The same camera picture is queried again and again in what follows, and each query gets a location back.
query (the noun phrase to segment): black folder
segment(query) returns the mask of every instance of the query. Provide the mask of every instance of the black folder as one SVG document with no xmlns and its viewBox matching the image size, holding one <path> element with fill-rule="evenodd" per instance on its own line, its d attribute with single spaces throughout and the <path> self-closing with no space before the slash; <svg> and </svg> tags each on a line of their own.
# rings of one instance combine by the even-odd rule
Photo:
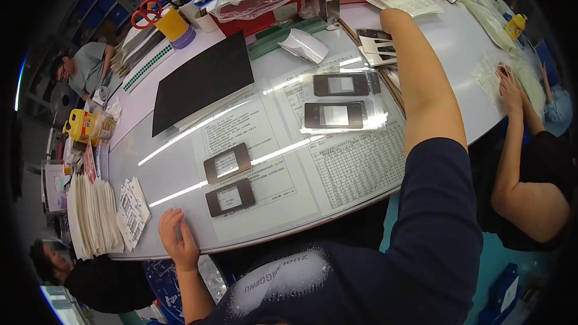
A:
<svg viewBox="0 0 578 325">
<path fill-rule="evenodd" d="M 153 137 L 254 81 L 243 32 L 218 42 L 158 84 Z"/>
</svg>

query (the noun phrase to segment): woman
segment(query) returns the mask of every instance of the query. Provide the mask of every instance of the woman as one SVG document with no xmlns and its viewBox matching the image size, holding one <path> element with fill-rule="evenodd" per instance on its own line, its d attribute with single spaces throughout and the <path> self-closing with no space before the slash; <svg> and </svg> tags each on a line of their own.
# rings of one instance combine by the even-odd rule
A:
<svg viewBox="0 0 578 325">
<path fill-rule="evenodd" d="M 183 212 L 158 231 L 175 261 L 186 323 L 462 324 L 476 290 L 481 232 L 462 116 L 442 65 L 409 14 L 381 12 L 397 52 L 407 126 L 399 218 L 385 253 L 326 240 L 279 246 L 214 306 Z M 179 227 L 183 240 L 178 241 Z"/>
<path fill-rule="evenodd" d="M 570 216 L 576 176 L 570 145 L 545 131 L 530 99 L 520 90 L 510 67 L 500 63 L 500 94 L 508 130 L 496 172 L 486 219 L 504 247 L 548 251 L 558 247 Z M 532 137 L 522 146 L 524 123 Z"/>
</svg>

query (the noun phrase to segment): dark hair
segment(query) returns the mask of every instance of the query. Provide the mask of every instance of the dark hair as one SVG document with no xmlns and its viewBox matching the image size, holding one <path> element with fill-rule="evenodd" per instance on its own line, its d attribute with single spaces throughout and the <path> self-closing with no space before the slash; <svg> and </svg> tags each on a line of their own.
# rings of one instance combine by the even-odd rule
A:
<svg viewBox="0 0 578 325">
<path fill-rule="evenodd" d="M 54 264 L 44 253 L 44 243 L 40 239 L 34 241 L 34 245 L 30 246 L 28 254 L 33 261 L 36 274 L 42 281 L 48 281 L 52 285 L 60 285 L 57 278 L 54 277 Z"/>
<path fill-rule="evenodd" d="M 62 58 L 64 57 L 65 55 L 57 56 L 56 58 L 54 58 L 52 64 L 50 65 L 50 78 L 52 78 L 53 80 L 56 80 L 56 73 L 58 72 L 58 69 L 61 67 L 61 65 L 64 63 L 62 61 Z"/>
</svg>

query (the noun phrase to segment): printed table chart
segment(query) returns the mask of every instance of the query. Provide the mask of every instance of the printed table chart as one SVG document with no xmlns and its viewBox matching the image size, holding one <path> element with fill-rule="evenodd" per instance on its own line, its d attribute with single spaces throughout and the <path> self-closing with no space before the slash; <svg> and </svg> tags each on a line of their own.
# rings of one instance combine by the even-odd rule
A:
<svg viewBox="0 0 578 325">
<path fill-rule="evenodd" d="M 403 132 L 400 125 L 367 132 L 313 154 L 331 208 L 386 187 L 403 177 Z"/>
</svg>

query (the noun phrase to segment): hand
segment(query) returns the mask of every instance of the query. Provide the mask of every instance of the hand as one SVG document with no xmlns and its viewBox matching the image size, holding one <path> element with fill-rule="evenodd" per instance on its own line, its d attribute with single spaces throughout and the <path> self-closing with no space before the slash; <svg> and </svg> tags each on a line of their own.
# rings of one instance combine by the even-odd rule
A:
<svg viewBox="0 0 578 325">
<path fill-rule="evenodd" d="M 180 208 L 169 208 L 158 220 L 158 234 L 163 242 L 163 247 L 173 259 L 178 271 L 198 270 L 199 249 L 192 237 L 190 228 L 183 220 L 184 213 Z M 180 228 L 183 240 L 177 240 L 176 227 Z"/>
<path fill-rule="evenodd" d="M 512 82 L 508 76 L 502 73 L 500 69 L 496 70 L 500 78 L 500 95 L 504 99 L 506 105 L 506 113 L 508 117 L 524 116 L 522 110 L 522 94 L 518 86 Z"/>
<path fill-rule="evenodd" d="M 408 19 L 409 21 L 412 20 L 411 15 L 397 8 L 388 8 L 382 10 L 379 18 L 381 21 L 381 28 L 384 32 L 389 34 L 391 34 L 397 24 L 403 23 L 404 19 Z"/>
</svg>

